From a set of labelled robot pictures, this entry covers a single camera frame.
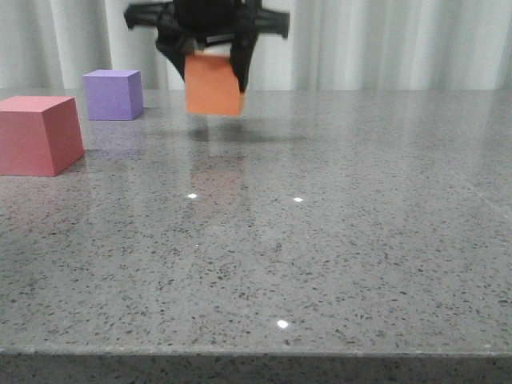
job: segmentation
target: gray countertop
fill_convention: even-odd
[[[145,93],[0,176],[0,351],[512,354],[512,93]]]

